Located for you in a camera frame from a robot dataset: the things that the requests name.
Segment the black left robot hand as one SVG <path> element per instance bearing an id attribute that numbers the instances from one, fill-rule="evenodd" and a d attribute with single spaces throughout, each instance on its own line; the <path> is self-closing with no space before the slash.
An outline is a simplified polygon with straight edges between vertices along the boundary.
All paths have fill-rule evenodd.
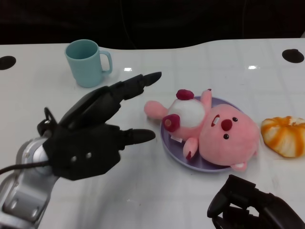
<path id="1" fill-rule="evenodd" d="M 103 86 L 83 96 L 56 122 L 48 108 L 38 126 L 47 137 L 43 149 L 57 177 L 80 180 L 107 173 L 117 163 L 126 146 L 155 139 L 147 129 L 121 130 L 107 124 L 120 109 L 121 101 L 132 99 L 161 78 L 161 72 L 139 74 L 111 86 Z"/>

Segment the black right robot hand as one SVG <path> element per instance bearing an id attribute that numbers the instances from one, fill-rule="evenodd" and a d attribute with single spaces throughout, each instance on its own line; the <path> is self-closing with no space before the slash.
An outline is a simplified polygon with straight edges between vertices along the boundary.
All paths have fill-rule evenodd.
<path id="1" fill-rule="evenodd" d="M 303 229 L 305 223 L 281 198 L 230 175 L 213 198 L 207 217 L 217 229 Z"/>

